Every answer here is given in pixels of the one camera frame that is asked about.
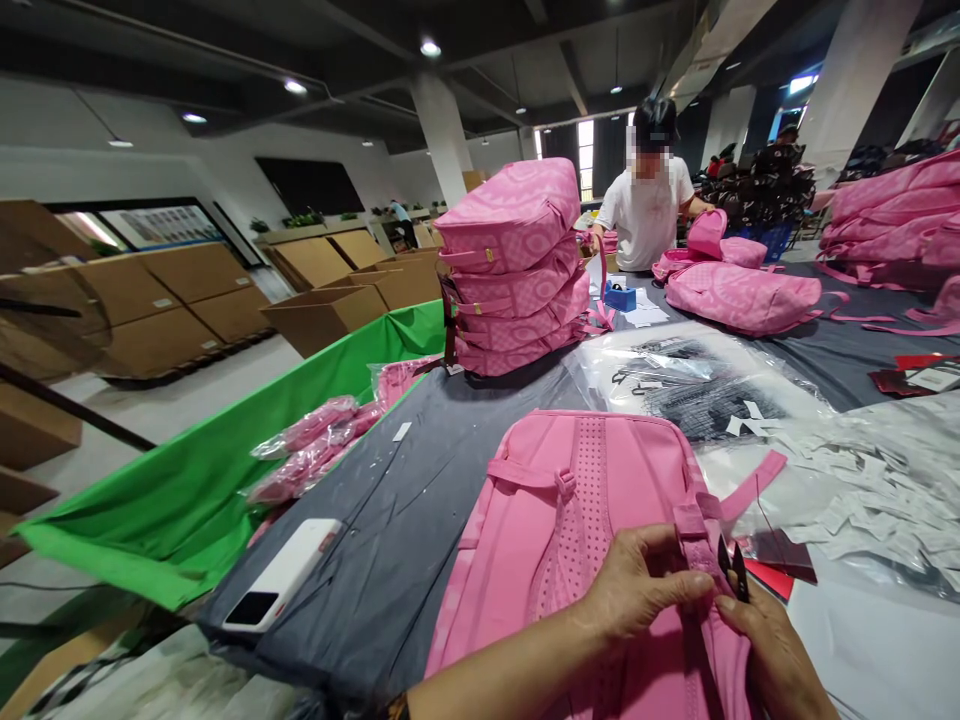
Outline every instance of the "fan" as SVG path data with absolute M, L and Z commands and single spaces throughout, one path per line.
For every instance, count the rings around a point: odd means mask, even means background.
M 144 452 L 149 440 L 50 389 L 94 367 L 113 335 L 103 303 L 74 266 L 0 221 L 0 380 Z

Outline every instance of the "green cloth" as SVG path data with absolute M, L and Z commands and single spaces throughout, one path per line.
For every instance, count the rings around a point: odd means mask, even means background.
M 250 450 L 331 397 L 372 399 L 367 363 L 442 352 L 442 315 L 435 300 L 375 320 L 17 532 L 41 555 L 179 609 L 216 587 L 259 524 L 239 492 L 282 461 Z

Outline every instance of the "white power bank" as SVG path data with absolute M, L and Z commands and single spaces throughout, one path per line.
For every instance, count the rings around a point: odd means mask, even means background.
M 343 523 L 312 518 L 294 530 L 221 627 L 239 632 L 266 632 L 323 559 Z

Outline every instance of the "person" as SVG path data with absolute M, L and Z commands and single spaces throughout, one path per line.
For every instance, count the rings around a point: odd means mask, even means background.
M 616 227 L 621 270 L 649 270 L 665 250 L 675 247 L 678 213 L 696 217 L 716 209 L 694 196 L 686 163 L 670 153 L 676 120 L 673 100 L 648 99 L 637 108 L 636 162 L 604 193 L 591 247 L 599 253 L 603 234 Z
M 779 133 L 774 145 L 796 145 L 800 139 L 800 128 L 796 125 L 787 125 Z
M 394 215 L 397 216 L 397 220 L 400 221 L 400 228 L 403 231 L 403 239 L 407 241 L 407 245 L 411 248 L 420 247 L 417 242 L 417 236 L 413 232 L 413 223 L 410 221 L 410 216 L 407 215 L 407 211 L 404 209 L 403 205 L 398 203 L 396 200 L 390 201 L 390 208 L 393 210 Z
M 375 717 L 536 720 L 577 678 L 642 636 L 663 610 L 714 591 L 706 573 L 656 571 L 679 553 L 673 525 L 618 532 L 581 600 L 445 668 Z M 713 602 L 750 639 L 748 679 L 771 720 L 838 720 L 786 610 L 752 581 L 748 593 L 749 604 L 726 595 Z
M 707 177 L 717 179 L 717 173 L 720 172 L 720 167 L 723 165 L 723 161 L 720 160 L 716 155 L 710 156 L 710 164 L 707 165 Z

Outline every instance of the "pillar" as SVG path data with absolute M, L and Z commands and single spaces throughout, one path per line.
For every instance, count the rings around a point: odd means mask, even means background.
M 536 160 L 537 143 L 533 139 L 533 128 L 519 128 L 517 135 L 520 137 L 520 157 L 524 160 Z
M 713 106 L 710 108 L 707 140 L 703 144 L 703 161 L 699 168 L 691 168 L 691 173 L 709 165 L 710 157 L 719 155 L 720 151 L 732 142 L 737 144 L 733 155 L 734 160 L 740 159 L 743 143 L 747 138 L 747 130 L 750 127 L 753 101 L 756 97 L 757 88 L 753 85 L 744 85 L 733 88 L 726 95 L 713 101 Z
M 921 0 L 849 0 L 800 126 L 818 189 L 843 170 L 900 56 Z
M 440 191 L 447 207 L 452 208 L 467 194 L 463 173 L 473 170 L 457 99 L 450 88 L 432 73 L 418 75 L 410 91 L 440 182 Z
M 934 140 L 947 118 L 950 108 L 960 97 L 960 48 L 954 48 L 943 57 L 923 99 L 913 111 L 897 147 L 909 140 Z

